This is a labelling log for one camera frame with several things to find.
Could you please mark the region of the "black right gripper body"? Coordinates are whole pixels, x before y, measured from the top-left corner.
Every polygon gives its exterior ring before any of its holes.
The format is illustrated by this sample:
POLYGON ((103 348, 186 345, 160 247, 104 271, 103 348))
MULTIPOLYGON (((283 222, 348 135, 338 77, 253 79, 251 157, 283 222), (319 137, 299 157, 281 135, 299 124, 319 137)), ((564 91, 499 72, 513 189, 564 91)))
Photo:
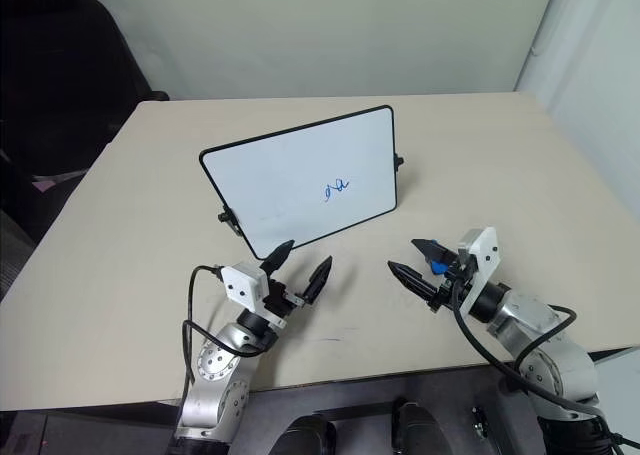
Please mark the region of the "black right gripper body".
POLYGON ((429 306, 432 312, 436 313, 440 308, 446 307, 452 310, 459 303, 454 302, 454 296, 464 299, 466 286, 469 284, 472 274, 466 265, 461 265, 458 261, 454 261, 450 266, 439 264, 430 264, 431 271, 434 275, 442 275, 443 282, 438 288, 437 299, 440 306, 429 306))

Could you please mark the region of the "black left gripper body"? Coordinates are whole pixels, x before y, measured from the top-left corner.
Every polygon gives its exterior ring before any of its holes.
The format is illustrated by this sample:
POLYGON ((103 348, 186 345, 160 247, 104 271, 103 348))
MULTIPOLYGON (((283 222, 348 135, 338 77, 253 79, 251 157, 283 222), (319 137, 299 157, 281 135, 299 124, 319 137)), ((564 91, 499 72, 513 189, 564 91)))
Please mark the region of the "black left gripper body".
POLYGON ((305 305, 305 300, 298 294, 290 293, 284 283, 269 279, 268 289, 269 293, 263 299, 265 309, 281 319, 305 305))

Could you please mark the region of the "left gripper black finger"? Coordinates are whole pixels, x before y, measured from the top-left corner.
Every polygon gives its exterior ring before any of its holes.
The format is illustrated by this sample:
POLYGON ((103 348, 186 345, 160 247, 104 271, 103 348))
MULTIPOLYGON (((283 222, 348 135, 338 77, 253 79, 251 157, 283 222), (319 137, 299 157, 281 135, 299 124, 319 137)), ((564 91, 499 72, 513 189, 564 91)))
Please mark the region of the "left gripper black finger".
POLYGON ((279 270, 281 266, 288 259, 290 252, 293 248, 294 241, 286 241, 277 246, 260 264, 260 269, 265 272, 268 277, 271 277, 274 272, 279 270))
POLYGON ((317 297, 320 295, 329 278, 332 263, 333 257, 328 256, 311 274, 306 289, 299 295, 306 304, 313 305, 317 297))

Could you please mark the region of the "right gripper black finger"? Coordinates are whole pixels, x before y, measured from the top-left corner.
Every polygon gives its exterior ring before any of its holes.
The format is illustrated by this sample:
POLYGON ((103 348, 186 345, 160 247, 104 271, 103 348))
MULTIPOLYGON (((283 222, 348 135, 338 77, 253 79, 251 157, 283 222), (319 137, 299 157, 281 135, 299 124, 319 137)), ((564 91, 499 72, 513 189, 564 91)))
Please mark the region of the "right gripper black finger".
POLYGON ((439 244, 434 239, 412 239, 411 243, 424 256, 426 262, 429 264, 435 263, 450 266, 457 259, 455 252, 439 244))
POLYGON ((438 289, 427 282, 419 272, 399 262, 388 261, 387 265, 394 277, 406 289, 424 300, 429 306, 440 306, 437 299, 438 289))

